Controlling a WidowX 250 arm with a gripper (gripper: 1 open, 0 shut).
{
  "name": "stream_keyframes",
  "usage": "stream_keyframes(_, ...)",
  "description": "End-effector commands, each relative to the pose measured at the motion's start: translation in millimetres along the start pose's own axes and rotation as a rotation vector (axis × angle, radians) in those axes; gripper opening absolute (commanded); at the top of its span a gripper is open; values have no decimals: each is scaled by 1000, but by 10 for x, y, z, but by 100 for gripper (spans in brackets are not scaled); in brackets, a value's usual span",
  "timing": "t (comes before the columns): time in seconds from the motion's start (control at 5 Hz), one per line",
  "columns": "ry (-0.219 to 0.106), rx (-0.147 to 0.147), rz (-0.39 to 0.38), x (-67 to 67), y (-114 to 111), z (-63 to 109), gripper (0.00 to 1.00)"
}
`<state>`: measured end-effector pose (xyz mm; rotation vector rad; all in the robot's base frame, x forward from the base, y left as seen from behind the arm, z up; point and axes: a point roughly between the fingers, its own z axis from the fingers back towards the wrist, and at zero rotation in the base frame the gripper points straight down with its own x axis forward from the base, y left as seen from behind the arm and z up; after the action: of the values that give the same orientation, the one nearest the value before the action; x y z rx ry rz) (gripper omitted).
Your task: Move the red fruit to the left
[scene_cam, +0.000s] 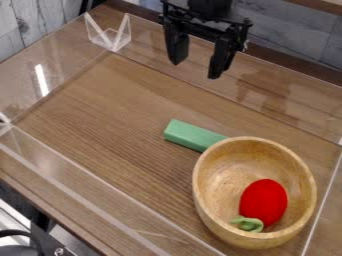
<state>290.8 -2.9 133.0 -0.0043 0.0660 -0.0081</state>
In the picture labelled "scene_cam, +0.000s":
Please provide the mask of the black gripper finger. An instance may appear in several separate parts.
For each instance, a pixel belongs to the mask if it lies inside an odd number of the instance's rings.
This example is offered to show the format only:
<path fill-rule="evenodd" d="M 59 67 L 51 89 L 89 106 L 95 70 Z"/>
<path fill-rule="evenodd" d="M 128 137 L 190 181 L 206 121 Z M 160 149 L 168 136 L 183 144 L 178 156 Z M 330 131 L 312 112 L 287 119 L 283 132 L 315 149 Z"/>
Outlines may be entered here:
<path fill-rule="evenodd" d="M 168 59 L 174 65 L 178 65 L 188 56 L 190 37 L 171 20 L 164 21 L 163 27 Z"/>
<path fill-rule="evenodd" d="M 214 54 L 210 59 L 210 79 L 218 79 L 222 73 L 230 68 L 235 53 L 234 41 L 226 37 L 219 38 L 215 42 Z"/>

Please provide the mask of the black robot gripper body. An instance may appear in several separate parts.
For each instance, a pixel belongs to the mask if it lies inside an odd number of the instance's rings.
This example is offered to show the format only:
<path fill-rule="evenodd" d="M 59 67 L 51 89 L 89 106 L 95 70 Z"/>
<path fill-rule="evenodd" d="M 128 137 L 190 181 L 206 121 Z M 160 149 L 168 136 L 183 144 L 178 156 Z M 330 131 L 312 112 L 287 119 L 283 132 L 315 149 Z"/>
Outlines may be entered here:
<path fill-rule="evenodd" d="M 232 0 L 160 0 L 163 19 L 183 25 L 183 31 L 206 40 L 224 34 L 243 51 L 252 21 L 232 10 Z"/>

